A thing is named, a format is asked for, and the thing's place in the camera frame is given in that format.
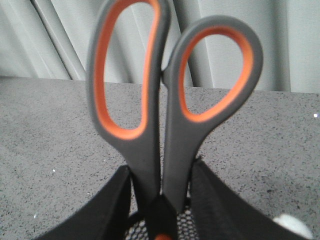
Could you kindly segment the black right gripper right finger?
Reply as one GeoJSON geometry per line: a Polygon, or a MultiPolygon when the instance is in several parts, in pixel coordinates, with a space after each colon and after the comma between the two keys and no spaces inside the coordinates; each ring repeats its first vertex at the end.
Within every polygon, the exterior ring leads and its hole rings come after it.
{"type": "Polygon", "coordinates": [[[245,202],[201,159],[191,170],[191,211],[201,240],[307,240],[245,202]]]}

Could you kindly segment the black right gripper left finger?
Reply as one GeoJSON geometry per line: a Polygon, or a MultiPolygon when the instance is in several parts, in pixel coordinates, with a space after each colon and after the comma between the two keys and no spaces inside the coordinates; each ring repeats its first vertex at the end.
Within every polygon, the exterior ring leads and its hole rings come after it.
{"type": "Polygon", "coordinates": [[[121,166],[86,205],[38,239],[122,240],[130,204],[130,171],[127,166],[121,166]]]}

